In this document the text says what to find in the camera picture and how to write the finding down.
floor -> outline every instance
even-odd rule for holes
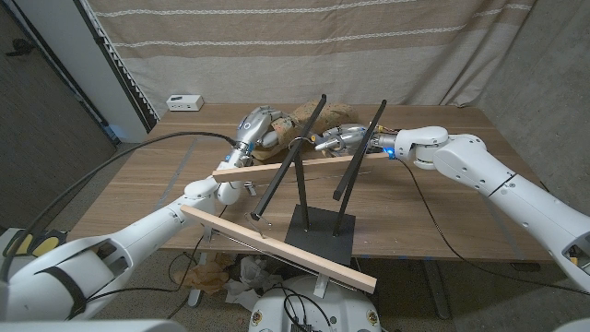
[[[119,150],[131,145],[123,144]],[[99,172],[55,218],[51,227],[70,230],[123,165],[118,160]],[[172,288],[168,266],[179,253],[158,251],[142,264],[128,287]],[[179,259],[172,271],[186,261]],[[555,265],[539,272],[517,272],[508,264],[481,264],[493,271],[523,279],[571,285]],[[439,262],[453,318],[436,316],[420,261],[360,259],[361,270],[376,277],[378,296],[372,300],[382,326],[399,331],[551,331],[574,319],[590,316],[590,299],[564,290],[501,279],[460,262]],[[178,293],[132,291],[118,296],[97,319],[165,318],[183,302]],[[225,291],[206,296],[192,309],[184,306],[173,319],[189,331],[247,331],[250,313],[238,304],[224,303]]]

wall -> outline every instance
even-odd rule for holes
[[[109,122],[113,132],[123,142],[141,142],[147,135],[146,129],[92,39],[74,1],[17,2],[77,84]]]
[[[537,0],[475,104],[553,195],[590,214],[590,1]]]

wooden table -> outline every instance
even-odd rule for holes
[[[234,137],[236,125],[256,106],[259,105],[208,104],[198,113],[168,112],[149,137],[178,131],[210,131]],[[288,113],[298,105],[272,106]],[[376,105],[356,106],[365,124],[372,119],[377,108]],[[496,158],[539,184],[530,168],[477,108],[387,106],[380,124],[408,129],[440,125],[449,133],[477,135],[486,142],[489,152]],[[68,239],[119,231],[156,207],[170,203],[183,193],[187,184],[210,175],[229,149],[227,142],[220,139],[182,136],[137,150],[69,233]],[[318,158],[310,152],[306,152],[304,157]],[[465,258],[486,261],[551,260],[531,236],[498,209],[490,209],[484,198],[474,190],[436,171],[423,171],[413,166],[412,169],[443,233]],[[339,181],[338,175],[341,174],[307,181],[307,199],[311,207],[338,210],[340,203],[331,198]],[[244,190],[240,200],[227,208],[223,218],[249,227],[243,214],[254,210],[265,189],[265,186],[259,186],[258,196],[248,196]],[[272,228],[263,227],[263,232],[284,240],[297,203],[297,184],[283,182],[264,215],[272,222]],[[347,213],[357,217],[352,249],[355,256],[456,259],[434,228],[407,170],[396,160],[384,160],[383,166],[374,167],[371,173],[359,176]],[[193,248],[202,231],[201,226],[187,228],[162,248]],[[252,252],[218,235],[211,243],[201,243],[200,249]]]

wooden plank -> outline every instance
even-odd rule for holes
[[[377,166],[384,164],[384,160],[388,160],[389,155],[385,152],[373,153],[365,156],[362,160],[362,166]],[[344,171],[352,156],[323,158],[316,160],[304,160],[303,170],[306,173],[319,172],[328,175],[334,175],[335,172]],[[230,170],[213,171],[213,178],[218,183],[232,182],[232,181],[261,181],[272,179],[280,168],[280,163],[273,163],[268,165],[252,166],[245,168],[237,168]],[[289,170],[285,176],[295,177],[295,164],[291,163]]]
[[[197,221],[202,222],[206,226],[211,226],[213,229],[226,233],[230,237],[249,244],[254,248],[279,255],[293,263],[308,267],[311,270],[322,273],[332,279],[342,281],[359,290],[367,291],[371,294],[375,291],[377,279],[362,274],[359,271],[341,266],[338,263],[334,263],[279,240],[269,237],[262,238],[260,234],[255,231],[251,231],[240,225],[236,225],[233,222],[208,214],[194,207],[182,206],[181,211]]]

striped curtain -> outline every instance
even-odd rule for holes
[[[159,113],[205,102],[464,105],[535,0],[88,0]]]

